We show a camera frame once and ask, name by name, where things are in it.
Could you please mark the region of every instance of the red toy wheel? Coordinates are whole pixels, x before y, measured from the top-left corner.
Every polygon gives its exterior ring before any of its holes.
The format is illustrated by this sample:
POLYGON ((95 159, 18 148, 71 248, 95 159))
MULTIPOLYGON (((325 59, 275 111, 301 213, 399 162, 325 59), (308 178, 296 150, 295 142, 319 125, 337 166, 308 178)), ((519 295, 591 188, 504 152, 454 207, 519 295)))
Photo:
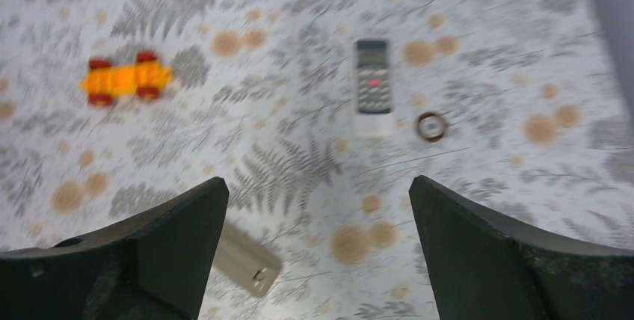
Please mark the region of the red toy wheel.
POLYGON ((140 64, 142 62, 152 62, 157 61, 159 58, 156 57, 154 52, 152 51, 141 51, 137 54, 137 63, 140 64))
POLYGON ((139 87, 137 96, 143 101, 153 101, 161 96, 161 91, 156 87, 139 87))
POLYGON ((99 68, 112 67, 112 62, 107 58, 91 58, 88 60, 88 68, 91 70, 97 70, 99 68))
POLYGON ((89 94, 88 104, 96 105, 97 107, 108 107, 113 105, 114 99, 109 94, 89 94))

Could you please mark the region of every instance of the floral tablecloth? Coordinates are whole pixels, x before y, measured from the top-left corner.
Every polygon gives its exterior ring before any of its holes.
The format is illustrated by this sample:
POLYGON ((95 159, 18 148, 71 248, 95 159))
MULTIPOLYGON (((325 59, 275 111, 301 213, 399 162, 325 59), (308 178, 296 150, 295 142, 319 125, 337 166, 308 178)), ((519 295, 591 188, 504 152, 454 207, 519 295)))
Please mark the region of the floral tablecloth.
POLYGON ((634 151, 590 0, 1 0, 0 247, 48 247, 212 177, 285 262, 213 270, 201 319, 437 319, 407 189, 425 174, 556 233, 634 248, 634 151), (353 42, 390 40, 398 131, 351 130, 353 42), (90 56, 153 49, 153 103, 87 105, 90 56), (445 138, 413 131, 444 114, 445 138))

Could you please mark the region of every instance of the remote display screen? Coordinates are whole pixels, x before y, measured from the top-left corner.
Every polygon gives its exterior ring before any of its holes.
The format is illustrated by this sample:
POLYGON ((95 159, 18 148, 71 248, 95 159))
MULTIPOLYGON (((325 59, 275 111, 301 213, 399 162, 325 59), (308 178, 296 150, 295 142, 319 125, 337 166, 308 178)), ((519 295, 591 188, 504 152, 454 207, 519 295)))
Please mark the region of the remote display screen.
POLYGON ((386 64, 387 58, 385 51, 364 51, 359 53, 360 64, 386 64))

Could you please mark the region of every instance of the brown circle pattern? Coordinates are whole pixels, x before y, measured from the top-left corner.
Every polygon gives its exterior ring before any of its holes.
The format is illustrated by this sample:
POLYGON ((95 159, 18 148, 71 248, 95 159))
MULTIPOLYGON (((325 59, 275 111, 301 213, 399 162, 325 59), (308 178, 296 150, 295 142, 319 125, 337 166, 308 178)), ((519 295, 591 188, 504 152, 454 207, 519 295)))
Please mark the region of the brown circle pattern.
POLYGON ((445 23, 445 16, 438 13, 431 15, 427 23, 431 29, 439 28, 445 23))
POLYGON ((526 86, 531 83, 530 79, 525 75, 517 75, 513 77, 513 80, 518 86, 526 86))
POLYGON ((0 93, 4 93, 9 89, 9 80, 0 79, 0 93))
POLYGON ((40 233, 42 233, 42 230, 44 230, 44 224, 42 223, 33 224, 33 226, 31 227, 31 231, 29 232, 29 235, 36 238, 40 233))
POLYGON ((550 118, 536 114, 526 119, 524 135, 529 142, 546 146, 557 138, 557 125, 550 118))
POLYGON ((105 173, 95 173, 90 175, 84 183, 84 190, 86 194, 94 197, 101 195, 108 189, 110 179, 105 173))
POLYGON ((356 225, 340 227, 333 234, 331 249, 336 261, 344 265, 360 264, 370 253, 366 232, 356 225))
POLYGON ((391 247, 396 243, 396 228, 391 223, 382 221, 370 228, 368 236, 374 247, 391 247))
POLYGON ((335 150, 339 153, 346 152, 348 150, 348 140, 338 139, 335 141, 335 150))
POLYGON ((412 67, 424 67, 434 60, 434 49, 425 41, 410 41, 403 46, 403 59, 412 67))
POLYGON ((381 197, 370 195, 361 201, 361 209, 366 213, 376 212, 381 208, 381 197))
POLYGON ((212 52, 217 56, 229 58, 240 51, 240 36, 234 31, 223 31, 215 35, 212 41, 212 52))
POLYGON ((10 120, 15 113, 15 103, 11 101, 0 103, 0 120, 10 120))
POLYGON ((392 296, 397 299, 406 298, 410 294, 410 284, 404 283, 392 289, 392 296))
POLYGON ((436 52, 450 56, 458 51, 458 40, 453 36, 443 36, 434 43, 436 52))
POLYGON ((573 128, 581 123, 581 108, 576 105, 563 105, 557 109, 555 119, 560 127, 573 128))
POLYGON ((77 210, 83 201, 84 194, 74 182, 62 183, 51 197, 51 207, 57 213, 69 214, 77 210))
POLYGON ((257 21, 261 16, 262 10, 260 10, 259 8, 254 8, 253 10, 249 11, 249 13, 247 13, 247 19, 249 19, 249 21, 257 21))
POLYGON ((511 159, 511 164, 514 167, 521 167, 524 165, 524 158, 520 156, 515 156, 511 159))
POLYGON ((242 44, 252 49, 264 46, 266 42, 266 32, 263 30, 250 30, 242 36, 242 44))
POLYGON ((559 95, 559 87, 552 83, 546 84, 541 88, 541 95, 545 99, 557 98, 559 95))
POLYGON ((82 167, 87 167, 93 164, 94 160, 95 160, 94 153, 92 153, 91 151, 83 152, 81 156, 79 156, 79 165, 81 165, 82 167))

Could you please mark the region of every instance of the beige plastic piece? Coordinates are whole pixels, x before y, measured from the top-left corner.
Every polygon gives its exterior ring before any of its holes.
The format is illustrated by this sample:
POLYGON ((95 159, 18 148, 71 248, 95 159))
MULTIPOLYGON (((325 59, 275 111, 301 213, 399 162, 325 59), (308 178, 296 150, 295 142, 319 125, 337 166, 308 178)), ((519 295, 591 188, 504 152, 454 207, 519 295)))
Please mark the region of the beige plastic piece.
POLYGON ((253 296, 263 298, 282 271, 282 261, 225 222, 214 256, 215 267, 253 296))

